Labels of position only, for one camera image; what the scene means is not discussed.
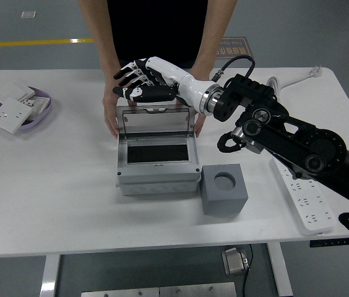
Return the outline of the person's left hand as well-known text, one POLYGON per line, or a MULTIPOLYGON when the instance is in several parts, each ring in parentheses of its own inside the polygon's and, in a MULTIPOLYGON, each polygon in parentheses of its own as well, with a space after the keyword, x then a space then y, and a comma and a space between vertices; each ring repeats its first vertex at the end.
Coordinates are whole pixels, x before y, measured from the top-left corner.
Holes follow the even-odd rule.
MULTIPOLYGON (((188 106, 188 104, 184 101, 184 99, 180 97, 176 97, 176 104, 188 106)), ((202 113, 198 113, 196 111, 194 112, 194 132, 197 138, 200 136, 200 133, 202 132, 205 120, 206 120, 206 115, 202 113)))

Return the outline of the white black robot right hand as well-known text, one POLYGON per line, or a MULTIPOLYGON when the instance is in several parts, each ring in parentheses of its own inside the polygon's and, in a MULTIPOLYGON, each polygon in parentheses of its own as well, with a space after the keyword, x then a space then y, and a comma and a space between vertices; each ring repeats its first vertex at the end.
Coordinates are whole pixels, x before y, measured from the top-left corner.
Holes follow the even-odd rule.
POLYGON ((130 62, 114 75, 119 79, 113 93, 137 103, 182 99, 198 113, 209 115, 209 100, 220 86, 195 79, 190 73, 158 57, 130 62))

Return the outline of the person's right hand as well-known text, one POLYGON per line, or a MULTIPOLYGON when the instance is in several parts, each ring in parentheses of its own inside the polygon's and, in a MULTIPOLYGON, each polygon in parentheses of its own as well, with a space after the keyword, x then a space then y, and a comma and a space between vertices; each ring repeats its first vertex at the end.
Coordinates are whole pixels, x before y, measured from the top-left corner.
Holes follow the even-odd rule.
POLYGON ((113 89, 117 86, 118 83, 114 79, 106 79, 102 99, 105 124, 115 139, 119 136, 119 126, 116 117, 116 106, 119 96, 113 93, 113 89))

